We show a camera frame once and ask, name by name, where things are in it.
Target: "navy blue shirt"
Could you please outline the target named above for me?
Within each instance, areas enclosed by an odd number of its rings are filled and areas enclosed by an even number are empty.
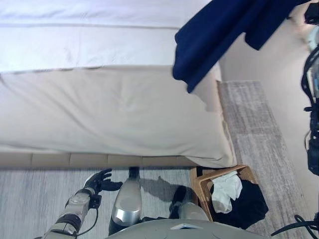
[[[213,0],[175,35],[173,77],[192,92],[243,32],[259,50],[291,10],[309,0]]]

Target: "bed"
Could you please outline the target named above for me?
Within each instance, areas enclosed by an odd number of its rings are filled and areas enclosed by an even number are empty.
[[[171,76],[206,3],[0,1],[0,166],[235,165],[218,65],[193,94]]]

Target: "laundry basket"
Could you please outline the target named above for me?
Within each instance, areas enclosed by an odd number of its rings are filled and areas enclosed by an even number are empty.
[[[215,211],[213,210],[211,203],[210,188],[213,186],[212,179],[218,178],[224,174],[237,171],[239,178],[248,180],[251,183],[258,184],[253,172],[247,165],[237,165],[232,168],[214,170],[213,172],[204,174],[203,176],[195,177],[192,181],[192,187],[196,193],[201,207],[206,212],[210,221],[214,220]]]

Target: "gray carpet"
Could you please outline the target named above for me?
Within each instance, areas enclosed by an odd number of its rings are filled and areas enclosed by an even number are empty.
[[[0,237],[33,239],[42,236],[56,222],[69,196],[83,187],[85,179],[97,170],[25,171],[0,170]],[[168,217],[169,206],[178,185],[190,187],[188,169],[141,169],[142,217]],[[128,169],[115,170],[114,181],[125,181]],[[103,239],[108,235],[110,215],[117,192],[103,192],[99,220],[82,239]],[[190,190],[186,200],[190,201]],[[83,230],[94,223],[89,211]]]
[[[309,219],[286,146],[260,83],[226,82],[220,93],[238,163],[253,169],[269,207],[266,219],[248,230],[270,238],[271,232],[294,222],[294,214]],[[92,172],[96,171],[0,170],[1,238],[32,239],[43,235],[58,218],[68,197]],[[128,170],[121,169],[116,170],[112,178],[124,181],[127,176]],[[143,169],[141,178],[142,216],[167,217],[177,185],[190,186],[187,169]],[[108,234],[115,196],[116,192],[103,193],[96,228],[83,239],[102,239]],[[89,228],[94,218],[95,212],[89,212],[83,229]],[[298,229],[277,238],[307,239],[310,236],[305,229]]]
[[[248,230],[271,238],[271,232],[294,223],[295,214],[310,219],[294,167],[260,82],[223,82],[220,94],[237,161],[252,168],[269,207],[265,220]],[[312,237],[306,229],[298,229],[278,238]]]

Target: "white bed sheet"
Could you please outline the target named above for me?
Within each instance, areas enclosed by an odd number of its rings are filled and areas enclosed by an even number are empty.
[[[133,27],[0,27],[0,72],[172,65],[176,32]],[[221,81],[219,64],[213,69]]]
[[[0,0],[1,25],[180,28],[209,0]]]

